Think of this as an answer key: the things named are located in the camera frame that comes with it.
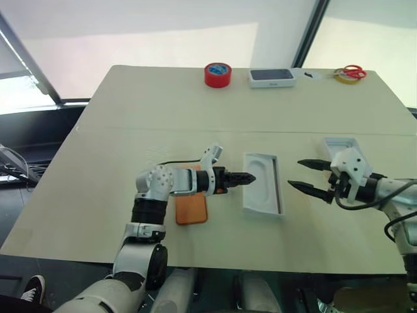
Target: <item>table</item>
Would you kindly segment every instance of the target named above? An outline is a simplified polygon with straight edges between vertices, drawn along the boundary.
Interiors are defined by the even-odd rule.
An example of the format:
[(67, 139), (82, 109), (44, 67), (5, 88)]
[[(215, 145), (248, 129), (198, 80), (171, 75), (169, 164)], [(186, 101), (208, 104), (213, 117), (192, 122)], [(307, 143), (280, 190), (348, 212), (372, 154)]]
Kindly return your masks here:
[[(133, 84), (134, 72), (139, 81), (146, 76), (154, 82), (178, 73), (181, 81), (192, 84), (194, 89), (189, 91), (184, 84), (180, 92), (175, 81), (171, 87), (160, 87), (164, 92), (155, 93), (150, 83)], [(234, 75), (243, 77), (245, 72), (234, 70)], [(231, 171), (242, 169), (244, 152), (278, 156), (285, 218), (247, 215), (242, 210), (242, 190), (234, 188), (228, 195), (207, 198), (206, 223), (178, 226), (174, 201), (170, 199), (164, 240), (169, 265), (309, 273), (404, 273), (395, 245), (384, 237), (382, 228), (387, 218), (382, 213), (372, 209), (344, 211), (307, 197), (286, 183), (292, 179), (318, 188), (326, 186), (323, 173), (296, 161), (323, 157), (321, 140), (327, 136), (355, 137), (376, 172), (397, 178), (416, 176), (414, 119), (375, 73), (361, 82), (372, 86), (369, 94), (361, 84), (345, 86), (333, 84), (336, 81), (330, 79), (300, 79), (297, 89), (282, 91), (286, 96), (281, 89), (251, 91), (243, 80), (239, 85), (235, 76), (230, 89), (209, 89), (195, 82), (200, 74), (201, 70), (190, 68), (113, 67), (53, 159), (1, 253), (112, 262), (124, 225), (130, 220), (136, 174), (165, 160), (200, 157), (206, 146), (219, 142), (224, 152), (218, 164)], [(313, 104), (299, 104), (298, 94), (305, 93), (302, 87), (308, 90), (304, 95), (308, 99), (316, 97), (311, 96), (312, 90), (325, 90), (321, 84), (328, 86), (329, 93), (336, 88), (340, 100), (332, 105), (316, 102), (319, 98), (329, 101), (322, 95)], [(242, 98), (240, 92), (247, 96)], [(281, 99), (278, 104), (273, 92)], [(201, 103), (212, 104), (216, 114), (198, 102), (184, 101), (186, 93), (195, 100), (201, 93)], [(229, 103), (235, 107), (230, 123), (226, 123), (226, 116), (232, 108), (221, 112), (216, 104), (216, 99), (223, 99), (220, 95), (227, 99), (223, 106)], [(337, 106), (347, 106), (349, 99), (372, 99), (374, 95), (380, 101), (379, 107), (371, 102), (370, 110), (362, 104), (362, 114), (357, 114), (354, 126), (347, 121), (347, 117), (354, 116), (353, 109), (336, 110)], [(158, 106), (155, 97), (166, 101)], [(191, 110), (190, 103), (198, 107)], [(265, 122), (261, 123), (264, 103), (271, 114), (264, 114)], [(284, 110), (280, 103), (298, 105)], [(324, 107), (331, 109), (330, 113), (325, 113)], [(179, 115), (177, 111), (188, 113)], [(279, 123), (272, 123), (271, 115)], [(290, 123), (283, 115), (300, 116), (302, 123), (298, 119)], [(340, 127), (325, 123), (335, 117)]]

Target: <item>scissor handle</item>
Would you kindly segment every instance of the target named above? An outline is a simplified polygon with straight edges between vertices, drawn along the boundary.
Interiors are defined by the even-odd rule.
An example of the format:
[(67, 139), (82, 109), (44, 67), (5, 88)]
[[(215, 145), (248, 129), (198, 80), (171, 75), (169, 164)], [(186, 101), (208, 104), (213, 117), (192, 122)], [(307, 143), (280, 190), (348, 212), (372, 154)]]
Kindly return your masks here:
[(366, 72), (358, 65), (347, 65), (346, 67), (343, 67), (342, 71), (346, 76), (357, 80), (361, 80), (366, 77)]

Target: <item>red tape roll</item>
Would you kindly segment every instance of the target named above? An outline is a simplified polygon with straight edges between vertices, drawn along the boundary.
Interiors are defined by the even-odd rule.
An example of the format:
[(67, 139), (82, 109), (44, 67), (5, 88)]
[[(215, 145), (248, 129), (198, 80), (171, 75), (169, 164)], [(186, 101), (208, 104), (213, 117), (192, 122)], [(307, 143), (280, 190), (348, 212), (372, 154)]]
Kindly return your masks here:
[(213, 88), (230, 84), (232, 68), (225, 63), (211, 63), (204, 68), (204, 82)]

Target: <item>person's leg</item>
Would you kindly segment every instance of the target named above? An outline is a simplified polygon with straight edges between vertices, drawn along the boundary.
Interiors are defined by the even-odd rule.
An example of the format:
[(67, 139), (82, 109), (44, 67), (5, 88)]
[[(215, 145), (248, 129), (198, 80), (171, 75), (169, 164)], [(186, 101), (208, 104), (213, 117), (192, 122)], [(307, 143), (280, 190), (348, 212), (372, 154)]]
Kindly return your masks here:
[(42, 306), (45, 294), (45, 279), (36, 275), (26, 285), (20, 299), (0, 295), (1, 312), (50, 313), (52, 310)]

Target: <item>sneaker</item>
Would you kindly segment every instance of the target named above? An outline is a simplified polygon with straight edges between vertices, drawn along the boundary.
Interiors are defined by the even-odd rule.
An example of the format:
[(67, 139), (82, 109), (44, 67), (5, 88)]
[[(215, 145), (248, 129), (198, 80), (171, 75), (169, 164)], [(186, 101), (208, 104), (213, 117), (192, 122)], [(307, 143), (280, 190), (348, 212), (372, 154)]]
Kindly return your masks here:
[(29, 279), (26, 288), (20, 299), (41, 304), (45, 294), (45, 278), (36, 275)]

